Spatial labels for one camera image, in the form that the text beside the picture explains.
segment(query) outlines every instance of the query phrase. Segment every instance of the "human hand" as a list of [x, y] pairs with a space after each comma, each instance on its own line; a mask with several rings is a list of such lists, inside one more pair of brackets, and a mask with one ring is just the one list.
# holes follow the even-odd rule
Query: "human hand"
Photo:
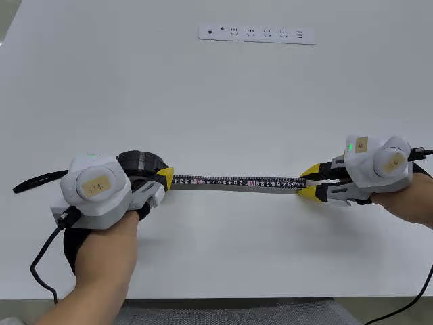
[[405, 221], [433, 228], [433, 179], [427, 175], [414, 173], [408, 188], [373, 194], [371, 200]]
[[129, 283], [137, 260], [138, 223], [137, 212], [129, 211], [106, 230], [67, 229], [64, 250], [77, 285], [98, 280]]

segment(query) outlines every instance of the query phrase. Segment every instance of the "black strap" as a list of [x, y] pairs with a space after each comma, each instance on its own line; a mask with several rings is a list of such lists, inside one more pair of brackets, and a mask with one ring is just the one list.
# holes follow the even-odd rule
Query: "black strap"
[[21, 193], [32, 188], [37, 188], [43, 184], [49, 183], [50, 181], [55, 181], [62, 178], [68, 173], [68, 171], [54, 171], [53, 173], [44, 174], [41, 176], [33, 177], [27, 181], [23, 181], [13, 188], [14, 193]]

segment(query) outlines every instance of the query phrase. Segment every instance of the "socket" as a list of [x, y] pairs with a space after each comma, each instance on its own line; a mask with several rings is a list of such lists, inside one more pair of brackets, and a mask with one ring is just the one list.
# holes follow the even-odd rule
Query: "socket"
[[314, 32], [311, 28], [272, 28], [267, 26], [240, 26], [238, 24], [202, 24], [198, 27], [198, 38], [214, 41], [316, 44]]

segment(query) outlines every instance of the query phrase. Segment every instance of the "white tabletop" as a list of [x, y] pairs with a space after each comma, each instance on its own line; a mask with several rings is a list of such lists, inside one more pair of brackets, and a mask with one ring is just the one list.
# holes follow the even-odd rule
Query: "white tabletop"
[[[297, 176], [349, 133], [433, 147], [422, 3], [23, 1], [0, 47], [0, 299], [50, 298], [28, 266], [55, 226], [59, 184], [12, 187], [75, 154], [138, 149], [182, 174]], [[317, 45], [200, 41], [202, 22], [314, 28]], [[373, 205], [173, 190], [140, 225], [129, 297], [414, 295], [432, 246], [431, 230]], [[73, 287], [61, 238], [39, 271], [61, 296]]]

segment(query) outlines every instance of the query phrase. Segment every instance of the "label sticker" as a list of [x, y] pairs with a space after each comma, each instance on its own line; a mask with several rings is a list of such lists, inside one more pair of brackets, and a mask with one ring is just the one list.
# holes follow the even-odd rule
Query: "label sticker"
[[368, 137], [359, 137], [355, 144], [355, 154], [367, 152], [368, 149]]
[[400, 165], [406, 161], [406, 158], [399, 153], [393, 154], [391, 159], [384, 165], [384, 171], [385, 173], [392, 173], [397, 168], [400, 167]]
[[111, 188], [111, 183], [107, 175], [101, 175], [95, 179], [86, 181], [81, 188], [83, 189], [84, 195], [87, 198], [91, 198], [103, 191], [109, 190]]

